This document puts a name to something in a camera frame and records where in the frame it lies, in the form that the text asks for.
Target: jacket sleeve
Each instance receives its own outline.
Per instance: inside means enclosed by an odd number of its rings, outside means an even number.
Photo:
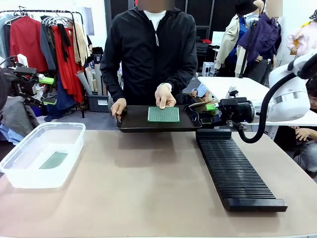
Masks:
[[[179,65],[178,71],[165,82],[172,85],[173,94],[185,89],[197,72],[196,24],[193,17]]]
[[[120,67],[122,57],[121,37],[117,21],[114,19],[107,37],[104,56],[101,60],[101,73],[107,91],[111,94],[113,101],[116,102],[119,98],[124,98],[123,90],[120,87],[117,72]]]
[[[221,65],[224,63],[230,52],[233,50],[235,43],[235,38],[237,37],[238,24],[231,24],[223,35],[221,47],[217,55],[217,62],[215,64],[216,69],[220,69]]]
[[[298,28],[296,29],[296,31],[292,32],[287,36],[287,48],[289,50],[291,50],[295,46],[294,41],[299,38],[301,30],[302,28]]]

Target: white wall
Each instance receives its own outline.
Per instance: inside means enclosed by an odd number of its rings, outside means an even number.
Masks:
[[[26,9],[47,9],[47,10],[69,10],[76,11],[77,7],[91,7],[94,21],[94,36],[89,36],[94,47],[105,47],[106,43],[106,17],[104,0],[0,0],[1,10],[19,9],[24,6]]]
[[[310,21],[309,17],[315,10],[317,0],[283,0],[283,17],[279,19],[282,26],[282,44],[277,55],[278,59],[283,59],[282,64],[291,62],[295,57],[290,55],[287,48],[288,34]]]

